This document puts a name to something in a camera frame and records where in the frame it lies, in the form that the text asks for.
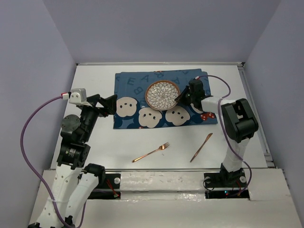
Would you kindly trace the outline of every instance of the white table surface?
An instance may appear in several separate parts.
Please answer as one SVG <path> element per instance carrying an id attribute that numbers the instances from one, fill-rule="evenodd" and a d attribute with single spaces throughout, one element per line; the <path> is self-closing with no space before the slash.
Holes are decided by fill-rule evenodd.
<path id="1" fill-rule="evenodd" d="M 78 66 L 72 88 L 85 88 L 87 96 L 100 94 L 106 98 L 114 94 L 114 76 L 120 72 L 139 72 L 176 69 L 197 69 L 207 71 L 210 75 L 223 78 L 231 87 L 227 99 L 246 98 L 245 90 L 237 66 L 210 65 L 137 65 L 137 66 Z M 223 96 L 228 89 L 219 80 L 209 79 L 211 94 Z M 80 115 L 80 109 L 67 104 L 65 116 Z M 113 116 L 99 118 L 87 144 L 91 146 L 88 163 L 96 163 L 107 170 L 135 169 L 209 169 L 219 168 L 223 162 L 227 144 L 220 124 L 167 127 L 157 129 L 113 129 Z M 199 155 L 190 163 L 190 159 L 202 145 L 206 136 L 213 133 Z M 162 152 L 132 163 L 131 161 L 165 142 L 170 147 Z M 61 137 L 59 135 L 51 168 L 56 167 Z M 266 168 L 264 147 L 258 134 L 250 140 L 244 159 L 252 168 Z"/>

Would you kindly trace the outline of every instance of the lavender wall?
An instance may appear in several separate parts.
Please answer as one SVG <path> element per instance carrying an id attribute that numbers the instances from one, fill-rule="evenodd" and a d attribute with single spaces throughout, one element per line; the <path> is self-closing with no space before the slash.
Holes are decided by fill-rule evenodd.
<path id="1" fill-rule="evenodd" d="M 245 64 L 275 164 L 304 225 L 304 1 L 283 0 Z"/>
<path id="2" fill-rule="evenodd" d="M 280 0 L 43 0 L 84 62 L 245 61 Z"/>
<path id="3" fill-rule="evenodd" d="M 41 0 L 0 1 L 0 227 L 27 227 L 39 181 L 23 161 L 19 138 L 29 115 L 71 87 L 75 63 Z M 29 159 L 50 165 L 65 102 L 56 101 L 26 131 Z"/>

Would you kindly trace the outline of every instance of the placemat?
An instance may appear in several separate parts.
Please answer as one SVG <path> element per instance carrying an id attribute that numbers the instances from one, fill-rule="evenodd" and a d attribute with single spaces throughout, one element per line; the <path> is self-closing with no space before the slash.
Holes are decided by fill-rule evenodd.
<path id="1" fill-rule="evenodd" d="M 147 88 L 156 81 L 172 81 L 182 92 L 191 79 L 200 75 L 208 74 L 201 69 L 117 73 L 114 93 L 118 98 L 114 129 L 217 124 L 218 121 L 213 113 L 201 112 L 194 106 L 189 107 L 178 103 L 172 109 L 160 112 L 150 108 L 145 101 Z M 201 80 L 205 93 L 211 95 L 208 78 L 203 77 Z"/>

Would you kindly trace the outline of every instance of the plate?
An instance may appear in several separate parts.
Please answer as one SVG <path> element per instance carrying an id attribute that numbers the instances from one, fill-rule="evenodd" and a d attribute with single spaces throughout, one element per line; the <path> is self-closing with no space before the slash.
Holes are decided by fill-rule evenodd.
<path id="1" fill-rule="evenodd" d="M 148 105 L 156 110 L 165 111 L 173 108 L 177 102 L 174 100 L 180 95 L 179 87 L 168 80 L 152 83 L 145 94 Z"/>

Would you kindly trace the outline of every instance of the copper fork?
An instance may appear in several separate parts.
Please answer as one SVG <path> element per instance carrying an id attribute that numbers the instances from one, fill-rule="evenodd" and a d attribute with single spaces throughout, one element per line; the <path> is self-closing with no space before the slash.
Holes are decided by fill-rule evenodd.
<path id="1" fill-rule="evenodd" d="M 155 151 L 152 151 L 152 152 L 150 152 L 150 153 L 148 153 L 148 154 L 145 154 L 145 155 L 143 155 L 143 156 L 141 156 L 141 157 L 139 157 L 139 158 L 136 158 L 136 159 L 134 159 L 132 162 L 136 162 L 136 161 L 138 161 L 138 160 L 140 160 L 140 159 L 142 159 L 142 158 L 144 158 L 144 157 L 146 157 L 146 156 L 148 156 L 148 155 L 150 155 L 150 154 L 152 154 L 152 153 L 154 153 L 154 152 L 162 151 L 162 150 L 166 149 L 168 146 L 170 146 L 170 144 L 169 144 L 169 142 L 166 142 L 164 145 L 161 145 L 161 146 L 160 146 L 158 149 L 156 149 Z"/>

